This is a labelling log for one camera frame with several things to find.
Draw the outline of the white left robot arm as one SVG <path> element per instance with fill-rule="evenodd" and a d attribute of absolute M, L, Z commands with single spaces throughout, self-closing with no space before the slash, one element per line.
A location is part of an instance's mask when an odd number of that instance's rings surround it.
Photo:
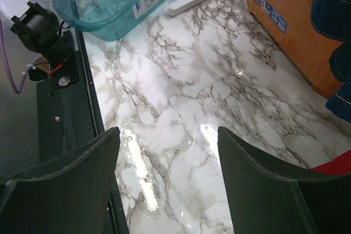
<path fill-rule="evenodd" d="M 31 52 L 43 55 L 51 64 L 66 61 L 72 48 L 58 35 L 56 15 L 30 0 L 1 0 L 1 21 L 10 27 Z"/>

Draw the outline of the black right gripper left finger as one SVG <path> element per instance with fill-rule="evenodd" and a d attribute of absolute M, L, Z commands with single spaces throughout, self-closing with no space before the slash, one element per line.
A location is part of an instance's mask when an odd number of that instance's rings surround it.
<path fill-rule="evenodd" d="M 113 127 L 85 145 L 1 178 L 1 233 L 103 233 L 120 146 Z"/>

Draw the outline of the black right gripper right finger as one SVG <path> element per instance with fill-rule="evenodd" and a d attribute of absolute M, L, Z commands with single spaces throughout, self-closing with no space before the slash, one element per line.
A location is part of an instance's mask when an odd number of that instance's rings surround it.
<path fill-rule="evenodd" d="M 218 152 L 235 233 L 350 233 L 350 174 L 285 162 L 225 127 Z"/>

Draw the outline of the red skirt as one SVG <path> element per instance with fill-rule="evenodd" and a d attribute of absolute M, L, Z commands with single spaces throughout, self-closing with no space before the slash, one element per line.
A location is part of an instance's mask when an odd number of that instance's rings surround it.
<path fill-rule="evenodd" d="M 342 155 L 338 156 L 330 162 L 313 168 L 312 171 L 333 176 L 350 174 L 350 151 L 343 153 Z"/>

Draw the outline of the blue denim skirt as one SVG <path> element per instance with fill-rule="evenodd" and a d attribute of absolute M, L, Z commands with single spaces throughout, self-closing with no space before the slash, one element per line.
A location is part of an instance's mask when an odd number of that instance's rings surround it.
<path fill-rule="evenodd" d="M 342 44 L 329 65 L 334 78 L 342 83 L 325 106 L 336 117 L 350 122 L 350 0 L 313 0 L 310 22 L 315 31 Z"/>

